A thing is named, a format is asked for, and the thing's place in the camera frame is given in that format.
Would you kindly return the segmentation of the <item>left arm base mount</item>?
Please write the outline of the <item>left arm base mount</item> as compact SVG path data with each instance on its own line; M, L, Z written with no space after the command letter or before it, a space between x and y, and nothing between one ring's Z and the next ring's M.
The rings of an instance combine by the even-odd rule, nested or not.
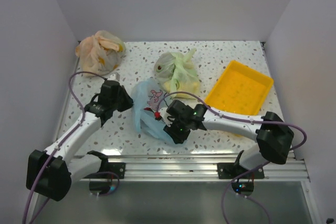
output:
M89 151L84 158L92 158L90 164L97 164L98 168L94 168L93 172L88 173L89 165L85 166L86 176L84 178L98 179L104 178L103 182L90 182L89 190L92 195L97 198L109 196L115 193L120 186L120 181L124 179L126 168L125 162L109 162L107 155L98 151Z

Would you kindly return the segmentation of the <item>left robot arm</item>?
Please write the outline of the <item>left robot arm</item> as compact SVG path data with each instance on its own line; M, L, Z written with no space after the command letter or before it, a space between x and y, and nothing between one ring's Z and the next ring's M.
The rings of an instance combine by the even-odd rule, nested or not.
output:
M119 178L109 165L108 157L89 151L84 157L73 157L86 140L112 118L114 111L133 106L131 97L118 80L105 80L100 92L84 106L84 113L55 143L44 151L33 151L28 158L26 187L55 201L62 200L75 182L87 177Z

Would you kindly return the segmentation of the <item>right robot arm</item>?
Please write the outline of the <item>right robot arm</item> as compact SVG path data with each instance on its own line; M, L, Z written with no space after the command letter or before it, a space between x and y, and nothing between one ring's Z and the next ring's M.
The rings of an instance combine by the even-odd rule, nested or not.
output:
M230 172L246 178L253 168L266 162L283 165L292 145L293 131L273 112L264 116L247 116L220 111L197 104L190 107L179 100L159 109L165 123L164 131L175 144L187 140L191 131L223 131L246 137L255 142L248 150L242 150Z

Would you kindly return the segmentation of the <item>light blue plastic bag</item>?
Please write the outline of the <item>light blue plastic bag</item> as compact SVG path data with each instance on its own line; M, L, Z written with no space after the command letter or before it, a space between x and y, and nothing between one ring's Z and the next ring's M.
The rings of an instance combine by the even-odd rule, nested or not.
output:
M165 95L166 92L153 78L136 84L131 92L132 119L138 133L145 133L158 140L173 143L172 138L163 130L165 123L157 121L154 116L157 108L167 107L172 103L172 97L164 98Z

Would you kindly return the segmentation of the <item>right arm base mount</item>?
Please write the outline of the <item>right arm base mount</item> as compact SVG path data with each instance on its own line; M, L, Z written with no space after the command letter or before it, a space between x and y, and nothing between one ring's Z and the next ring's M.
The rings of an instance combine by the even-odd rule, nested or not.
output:
M234 162L218 163L219 179L230 179L233 191L239 195L250 196L255 189L255 179L264 179L264 169L256 168L265 162L257 151L240 151Z

